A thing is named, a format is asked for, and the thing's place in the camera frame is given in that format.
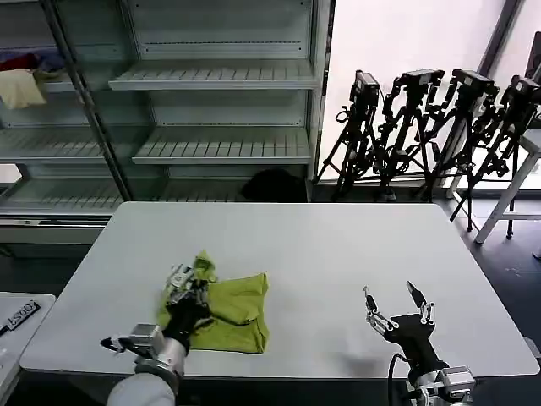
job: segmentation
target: robotic arm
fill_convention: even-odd
[[[120,381],[111,391],[108,406],[173,406],[189,352],[189,336],[199,321],[210,317],[207,282],[194,277],[194,269],[180,266],[169,280],[167,298],[171,319],[163,330],[158,325],[138,324],[128,337],[106,338],[101,345],[138,355],[135,375]]]
[[[388,342],[400,345],[410,366],[407,375],[414,390],[408,398],[415,399],[418,406],[469,405],[470,392],[475,379],[466,366],[450,368],[440,360],[429,341],[435,329],[433,320],[434,303],[428,303],[420,290],[409,281],[407,289],[412,295],[419,312],[411,315],[383,316],[367,287],[364,288],[366,321]],[[389,384],[392,380],[390,370]],[[392,405],[392,390],[389,388],[389,405]]]

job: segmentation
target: red cloth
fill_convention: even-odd
[[[13,69],[36,69],[38,67],[36,55],[27,53],[20,57],[9,59],[0,63],[0,71]]]

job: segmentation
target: metal shelving unit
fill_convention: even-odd
[[[0,2],[0,50],[32,53],[59,47],[38,2]],[[108,88],[108,80],[117,73],[108,61],[87,63],[82,58],[81,63],[91,89]],[[107,165],[103,141],[90,126],[91,115],[66,66],[56,73],[35,72],[46,104],[9,110],[0,101],[0,163],[15,164],[21,173],[0,195],[3,230],[29,223],[85,228],[97,218],[104,223],[124,201]],[[113,97],[109,102],[117,105],[124,99]],[[137,151],[136,131],[117,126],[117,133],[112,143],[129,159]]]
[[[261,170],[310,173],[331,0],[3,3],[0,50],[58,47],[67,69],[36,76],[46,105],[0,103],[23,175],[0,217],[84,224],[121,194],[242,201]]]
[[[220,182],[228,189],[232,177],[239,190],[271,167],[309,174],[329,0],[121,6],[137,60],[108,84],[148,96],[154,129],[131,161],[164,169],[164,196],[182,188],[182,197],[194,188],[205,195],[221,190]]]

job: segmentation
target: green towel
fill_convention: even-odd
[[[191,337],[192,348],[262,354],[269,337],[263,317],[263,302],[268,289],[264,273],[217,283],[215,266],[206,252],[194,261],[196,276],[209,281],[208,301],[212,323],[202,323]],[[158,313],[160,326],[169,321],[165,309],[167,287]]]

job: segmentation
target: black cable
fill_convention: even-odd
[[[387,376],[387,402],[389,406],[393,406],[392,403],[392,376],[395,370],[396,359],[400,358],[404,362],[408,362],[407,358],[402,354],[396,353],[392,356],[391,363],[389,364],[389,375]]]

